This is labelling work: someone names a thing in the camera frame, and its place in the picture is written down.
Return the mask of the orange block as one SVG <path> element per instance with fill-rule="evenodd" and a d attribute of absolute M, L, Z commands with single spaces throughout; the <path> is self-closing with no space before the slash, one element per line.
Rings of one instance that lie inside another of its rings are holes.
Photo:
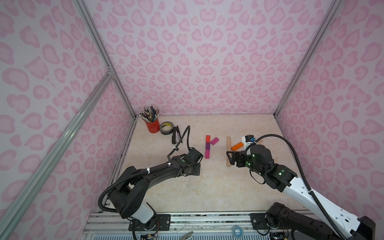
<path fill-rule="evenodd" d="M 234 151 L 234 152 L 236 152 L 236 151 L 238 151 L 240 148 L 242 148 L 243 146 L 244 146 L 243 143 L 238 143 L 238 144 L 234 145 L 233 147 L 231 147 L 231 150 Z"/>

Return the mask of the wooden block top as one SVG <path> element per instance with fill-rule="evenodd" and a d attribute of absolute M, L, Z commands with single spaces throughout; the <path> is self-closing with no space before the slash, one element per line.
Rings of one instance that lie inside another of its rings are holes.
<path fill-rule="evenodd" d="M 227 151 L 232 150 L 232 139 L 230 136 L 227 136 Z"/>

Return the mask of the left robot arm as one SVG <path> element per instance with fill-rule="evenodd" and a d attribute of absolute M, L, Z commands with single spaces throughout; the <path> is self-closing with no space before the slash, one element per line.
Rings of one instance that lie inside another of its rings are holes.
<path fill-rule="evenodd" d="M 132 219 L 141 223 L 145 230 L 160 228 L 159 214 L 143 200 L 147 191 L 166 180 L 199 176 L 204 155 L 195 148 L 188 148 L 186 154 L 172 156 L 175 147 L 168 155 L 168 161 L 146 169 L 127 168 L 118 180 L 108 186 L 99 196 L 98 207 L 103 212 L 118 213 L 122 219 Z"/>

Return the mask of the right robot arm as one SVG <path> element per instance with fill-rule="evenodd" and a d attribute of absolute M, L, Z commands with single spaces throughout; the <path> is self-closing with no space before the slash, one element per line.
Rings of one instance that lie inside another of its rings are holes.
<path fill-rule="evenodd" d="M 249 145 L 245 151 L 228 151 L 231 165 L 246 167 L 264 180 L 272 189 L 295 199 L 318 218 L 299 214 L 283 204 L 273 203 L 264 220 L 255 228 L 282 228 L 300 232 L 315 240 L 373 240 L 376 223 L 369 217 L 357 217 L 309 187 L 302 178 L 284 165 L 274 162 L 271 151 L 263 145 Z"/>

